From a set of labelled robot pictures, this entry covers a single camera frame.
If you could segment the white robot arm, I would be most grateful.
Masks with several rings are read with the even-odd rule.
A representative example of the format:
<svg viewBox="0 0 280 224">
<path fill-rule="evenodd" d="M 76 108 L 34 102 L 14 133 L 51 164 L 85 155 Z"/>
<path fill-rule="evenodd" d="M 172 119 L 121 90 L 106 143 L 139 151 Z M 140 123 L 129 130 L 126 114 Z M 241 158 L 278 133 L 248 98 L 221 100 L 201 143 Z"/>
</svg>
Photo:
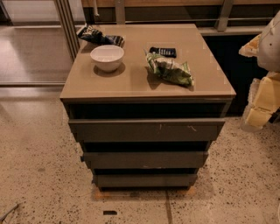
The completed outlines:
<svg viewBox="0 0 280 224">
<path fill-rule="evenodd" d="M 268 73 L 253 79 L 248 92 L 241 128 L 247 132 L 261 130 L 280 108 L 280 11 L 262 33 L 242 46 L 239 54 L 256 57 L 257 65 Z"/>
</svg>

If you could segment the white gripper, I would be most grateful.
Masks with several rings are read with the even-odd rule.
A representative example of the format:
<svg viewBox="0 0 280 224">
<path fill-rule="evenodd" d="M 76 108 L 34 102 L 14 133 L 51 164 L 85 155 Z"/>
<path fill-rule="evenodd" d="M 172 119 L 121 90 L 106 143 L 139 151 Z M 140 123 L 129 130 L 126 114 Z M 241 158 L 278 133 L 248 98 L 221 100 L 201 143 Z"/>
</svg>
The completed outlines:
<svg viewBox="0 0 280 224">
<path fill-rule="evenodd" d="M 260 37 L 261 35 L 258 34 L 242 46 L 239 54 L 245 57 L 256 57 Z M 280 108 L 280 73 L 268 72 L 260 80 L 254 78 L 249 88 L 248 103 L 254 108 L 250 105 L 245 107 L 241 118 L 241 128 L 247 132 L 257 132 Z"/>
</svg>

